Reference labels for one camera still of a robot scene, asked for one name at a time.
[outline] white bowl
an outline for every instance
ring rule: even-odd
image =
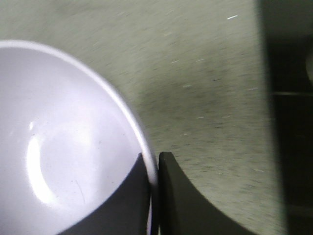
[[[1,235],[70,227],[112,195],[139,153],[155,191],[155,158],[106,80],[57,49],[0,42]]]

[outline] black object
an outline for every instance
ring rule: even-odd
[[[60,235],[146,235],[150,189],[141,154],[115,193]]]
[[[207,201],[172,153],[159,156],[162,235],[253,235]]]

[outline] bowl rim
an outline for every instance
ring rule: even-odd
[[[146,166],[148,180],[151,187],[151,204],[148,218],[148,232],[150,234],[157,234],[158,231],[158,182],[157,182],[157,160],[152,151],[152,148],[145,138],[145,132],[143,131],[143,125],[140,122],[137,114],[132,111],[129,104],[125,102],[125,99],[117,91],[117,89],[105,78],[96,73],[90,67],[80,62],[75,57],[63,52],[57,48],[47,46],[45,44],[25,41],[25,40],[0,40],[0,49],[3,48],[23,48],[29,50],[35,50],[57,57],[70,65],[76,67],[81,72],[85,73],[93,81],[95,81],[109,96],[114,100],[117,106],[121,109],[133,129],[138,143],[142,149],[142,157]]]

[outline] speckled surface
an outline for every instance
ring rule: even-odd
[[[88,64],[205,197],[276,235],[285,222],[258,19],[250,0],[2,0],[0,39],[45,43]]]

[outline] gray countertop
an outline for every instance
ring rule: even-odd
[[[2,0],[0,39],[48,44],[112,82],[155,151],[220,210],[285,233],[262,33],[251,0]]]

